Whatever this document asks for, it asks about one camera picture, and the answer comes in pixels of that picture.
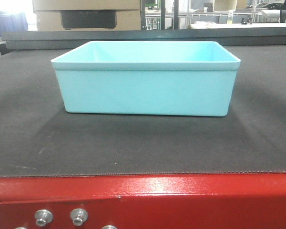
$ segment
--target light blue plastic bin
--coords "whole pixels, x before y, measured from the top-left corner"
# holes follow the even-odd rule
[[[240,60],[216,42],[89,42],[52,61],[67,112],[225,116]]]

